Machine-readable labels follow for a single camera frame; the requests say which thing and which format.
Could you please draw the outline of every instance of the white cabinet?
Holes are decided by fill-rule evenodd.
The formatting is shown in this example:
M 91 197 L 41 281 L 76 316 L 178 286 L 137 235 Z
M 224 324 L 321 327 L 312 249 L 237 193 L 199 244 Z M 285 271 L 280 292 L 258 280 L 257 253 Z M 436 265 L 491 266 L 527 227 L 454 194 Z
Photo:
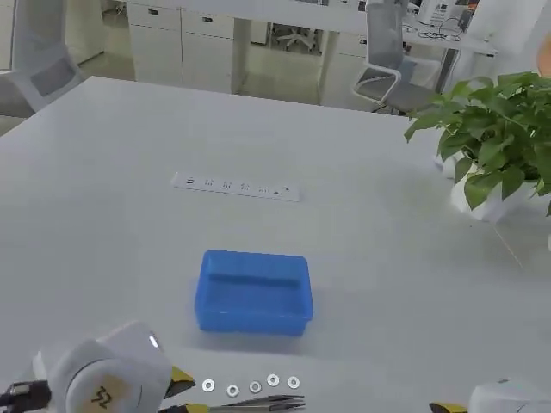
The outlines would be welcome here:
M 10 69 L 11 65 L 11 31 L 13 28 L 13 5 L 7 0 L 0 1 L 0 71 Z
M 65 43 L 75 63 L 105 50 L 102 6 L 97 0 L 67 0 L 65 13 Z
M 162 28 L 165 30 L 182 29 L 179 9 L 128 4 L 128 21 L 134 26 L 146 28 Z
M 182 31 L 233 39 L 234 21 L 227 15 L 210 15 L 182 10 Z
M 182 26 L 179 9 L 128 4 L 136 80 L 182 84 Z
M 182 34 L 183 85 L 232 93 L 232 43 L 204 34 Z
M 265 45 L 268 42 L 268 23 L 251 22 L 251 43 Z
M 365 37 L 341 33 L 331 56 L 321 96 L 321 105 L 334 108 L 371 110 L 376 106 L 352 94 L 353 83 L 364 67 Z
M 245 80 L 250 21 L 185 9 L 127 6 L 137 81 L 238 91 Z
M 160 28 L 130 26 L 136 80 L 182 86 L 180 33 Z
M 183 85 L 236 93 L 245 80 L 250 37 L 250 21 L 183 9 Z

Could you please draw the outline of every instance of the cable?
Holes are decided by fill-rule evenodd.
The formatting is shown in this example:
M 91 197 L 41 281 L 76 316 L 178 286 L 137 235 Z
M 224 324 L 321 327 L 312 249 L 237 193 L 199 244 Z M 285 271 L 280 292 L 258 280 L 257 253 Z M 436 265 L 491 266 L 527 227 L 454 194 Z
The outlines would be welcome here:
M 459 22 L 459 19 L 457 17 L 450 17 L 449 19 L 444 20 L 440 26 L 438 26 L 438 31 L 430 31 L 430 32 L 421 32 L 417 31 L 417 36 L 419 36 L 421 39 L 432 39 L 432 40 L 451 40 L 451 41 L 461 41 L 461 30 L 452 34 L 444 34 L 442 33 L 443 25 L 446 22 L 449 22 L 450 20 L 457 20 Z

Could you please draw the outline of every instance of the white table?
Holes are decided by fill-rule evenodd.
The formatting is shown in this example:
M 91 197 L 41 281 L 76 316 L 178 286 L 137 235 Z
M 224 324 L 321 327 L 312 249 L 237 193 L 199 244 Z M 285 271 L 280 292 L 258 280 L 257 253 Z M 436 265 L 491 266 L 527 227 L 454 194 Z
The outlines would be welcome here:
M 455 212 L 404 118 L 91 78 L 0 139 L 2 384 L 43 345 L 143 319 L 227 402 L 301 380 L 309 411 L 427 412 L 522 375 L 551 388 L 551 277 Z M 174 189 L 178 170 L 300 185 L 286 203 Z M 301 339 L 195 324 L 207 249 L 303 255 Z M 280 385 L 273 392 L 286 393 Z

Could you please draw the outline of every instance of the blue box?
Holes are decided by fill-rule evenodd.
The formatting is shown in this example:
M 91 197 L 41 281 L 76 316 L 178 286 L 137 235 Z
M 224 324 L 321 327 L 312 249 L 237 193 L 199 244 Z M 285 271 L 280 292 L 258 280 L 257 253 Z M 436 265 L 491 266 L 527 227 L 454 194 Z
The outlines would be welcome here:
M 208 250 L 195 315 L 204 331 L 302 336 L 313 317 L 306 259 Z

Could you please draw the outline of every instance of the white power strip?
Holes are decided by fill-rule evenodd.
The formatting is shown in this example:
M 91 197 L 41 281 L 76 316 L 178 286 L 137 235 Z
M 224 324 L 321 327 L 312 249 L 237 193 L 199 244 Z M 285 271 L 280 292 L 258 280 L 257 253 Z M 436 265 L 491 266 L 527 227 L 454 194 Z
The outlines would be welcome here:
M 300 191 L 292 185 L 263 185 L 238 179 L 212 178 L 183 172 L 177 172 L 174 175 L 172 186 L 174 188 L 194 189 L 195 191 L 254 196 L 292 202 L 300 201 Z

